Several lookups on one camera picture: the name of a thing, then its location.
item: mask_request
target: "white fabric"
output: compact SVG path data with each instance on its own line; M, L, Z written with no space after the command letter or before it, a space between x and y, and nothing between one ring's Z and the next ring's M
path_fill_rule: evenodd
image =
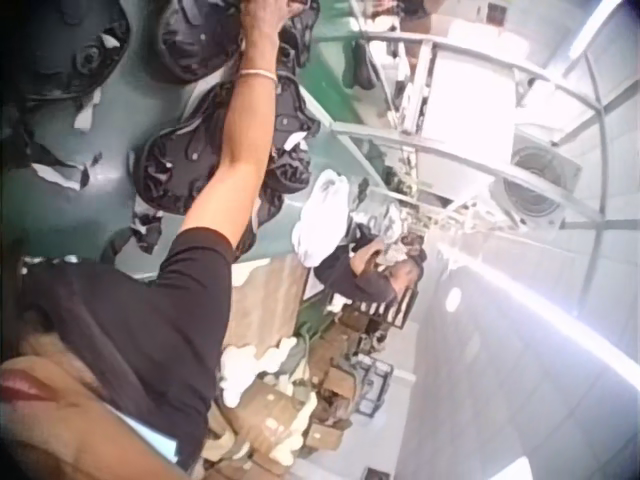
M305 267L317 267L336 249L347 231L348 219L349 182L333 170L325 170L291 235L293 248Z

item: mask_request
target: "ceiling light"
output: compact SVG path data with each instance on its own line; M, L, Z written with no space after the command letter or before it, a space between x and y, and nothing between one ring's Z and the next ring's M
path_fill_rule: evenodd
M587 45L589 45L596 32L621 1L622 0L602 0L602 2L600 2L598 8L596 8L589 17L589 20L587 20L587 23L582 27L573 45L571 45L571 49L569 50L569 57L571 57L571 59L578 58L582 55L582 52L587 48Z
M531 465L527 457L520 457L490 480L533 480Z
M462 291L457 287L452 288L444 304L447 312L455 312L460 306L460 300L462 300Z
M481 275L494 286L509 293L513 299L549 322L560 333L598 357L637 390L640 390L640 365L580 320L572 317L541 295L515 282L509 276L489 265L479 262L459 250L454 250L448 245L441 243L438 248L445 255L464 262L465 266Z

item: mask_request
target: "short sleeve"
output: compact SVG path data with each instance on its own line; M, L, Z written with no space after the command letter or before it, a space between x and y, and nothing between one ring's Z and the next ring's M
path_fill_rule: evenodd
M156 285L208 289L225 283L231 276L234 250L227 238L209 228L191 228L180 232L160 265Z

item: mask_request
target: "metal pipe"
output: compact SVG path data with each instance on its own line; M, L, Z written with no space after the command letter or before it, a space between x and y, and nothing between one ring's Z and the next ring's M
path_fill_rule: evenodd
M424 86L427 83L429 64L432 55L433 51L430 45L427 42L423 42L420 46L418 65L416 66L416 71L413 74L411 101L407 107L407 113L404 119L403 130L407 133L416 133L420 105L422 105Z
M502 57L500 55L495 55L493 53L485 52L482 50L477 50L473 47L463 45L458 42L454 42L447 38L438 37L436 35L426 35L421 33L409 33L409 32L368 32L363 31L362 34L364 37L371 40L379 40L383 42L408 42L408 43L422 43L422 42L431 42L432 45L437 45L438 48L442 50L455 52L461 55L467 55L472 58L476 58L479 60L484 60L488 63L494 65L500 65L505 68L515 68L522 72L527 73L528 75L537 78L538 80L544 80L553 84L558 90L566 93L571 98L577 100L585 107L590 108L591 110L598 111L600 108L597 101L594 99L583 95L579 92L573 90L564 80L554 78L549 73L547 73L542 68L534 65L530 62L519 62L516 60L511 60L507 57ZM314 41L316 42L326 42L326 41L336 41L340 39L348 39L352 38L355 35L355 32L345 33L341 35L331 35L331 36L315 36Z
M609 219L600 223L596 222L564 222L560 225L560 230L596 230L600 228L602 231L618 230L627 232L640 231L640 219Z
M599 110L596 112L598 116L598 124L600 127L600 154L601 154L601 168L602 175L600 178L600 206L599 211L602 218L605 218L607 210L607 197L609 193L609 142L607 135L607 114L605 113L604 106L602 105L602 97L600 95L600 86L598 85L598 78L593 68L593 62L591 61L591 55L588 52L584 53L584 61L587 64L587 71L589 72L589 80L593 86L593 93L596 101L600 105ZM593 247L591 248L591 255L589 255L589 263L587 264L587 271L584 274L584 280L582 282L582 288L580 289L580 295L578 296L578 302L576 303L576 314L580 315L587 305L589 292L591 291L591 285L596 275L596 269L598 267L598 260L600 256L600 249L602 248L602 238L604 235L603 222L599 222L596 225L595 237L593 239Z
M607 100L605 100L603 108L604 113L606 115L615 112L622 105L627 103L633 97L638 94L638 90L640 88L640 77L636 76L635 78L630 79L629 81L623 83L617 91L609 96ZM597 112L589 112L586 118L580 121L575 127L568 130L564 133L560 138L558 138L555 143L559 146L564 146L567 143L575 140L582 133L586 132L590 127L598 123L598 113Z
M391 190L388 190L387 188L381 188L381 187L369 187L370 191L373 192L379 192L383 195L386 195L387 197L390 198L394 198L396 200L400 200L403 202L407 202L410 203L412 205L417 205L418 207L422 208L423 210L426 210L427 215L430 215L432 217L438 216L440 214L442 214L442 212L444 212L444 209L441 207L436 207L434 205L429 205L427 203L422 203L418 200L416 200L415 198L411 198L411 197L407 197L406 195L402 195L401 193L396 193L396 192L392 192ZM464 220L464 218L461 215L458 215L457 213L451 212L451 218L454 218L456 220L462 221Z
M412 147L416 150L427 153L439 154L443 158L492 177L506 178L516 182L519 185L545 195L561 205L572 208L589 220L599 222L603 218L601 213L597 212L581 200L576 199L571 193L515 165L489 165L489 162L476 160L470 156L461 154L460 152L453 151L449 146L444 145L442 142L429 140L416 135L405 135L401 132L390 129L379 129L365 125L335 122L332 125L331 130L336 135L348 135L372 139L374 141L390 142L401 146Z

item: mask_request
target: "seated worker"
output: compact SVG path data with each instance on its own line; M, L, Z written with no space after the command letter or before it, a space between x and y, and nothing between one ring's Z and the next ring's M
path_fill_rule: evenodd
M398 242L393 243L385 249L384 254L380 255L378 263L391 266L406 258L412 258L417 260L418 264L422 264L424 263L421 253L424 252L422 248L423 243L423 235L407 232L400 237Z
M384 249L384 242L375 239L354 248L339 245L318 265L313 273L329 290L355 302L395 302L405 289L420 277L420 266L411 259L378 272L375 260Z
M2 453L29 475L7 478L188 478L216 393L234 246L271 150L278 33L300 8L287 0L243 2L245 50L220 167L187 213L157 281L144 284L94 262L40 263L20 276L17 260L11 269L3 261L3 294L13 278L15 297L2 299ZM177 466L120 414L177 442Z

